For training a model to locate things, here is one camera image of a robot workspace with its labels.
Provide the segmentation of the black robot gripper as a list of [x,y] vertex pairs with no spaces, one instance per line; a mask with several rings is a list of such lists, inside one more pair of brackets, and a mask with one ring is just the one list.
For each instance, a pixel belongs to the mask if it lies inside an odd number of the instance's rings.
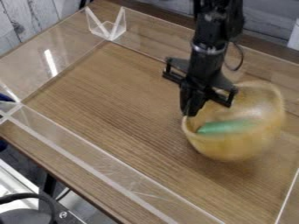
[[221,48],[192,45],[189,59],[168,57],[164,77],[181,88],[181,109],[197,116],[208,101],[230,108],[238,88],[222,72],[229,45]]

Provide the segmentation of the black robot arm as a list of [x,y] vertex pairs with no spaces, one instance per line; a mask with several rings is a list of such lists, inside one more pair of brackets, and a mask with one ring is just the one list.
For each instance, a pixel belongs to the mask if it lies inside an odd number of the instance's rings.
[[166,58],[164,77],[180,84],[181,110],[197,116],[208,101],[232,107],[240,89],[222,72],[230,43],[244,31],[244,0],[193,0],[192,57]]

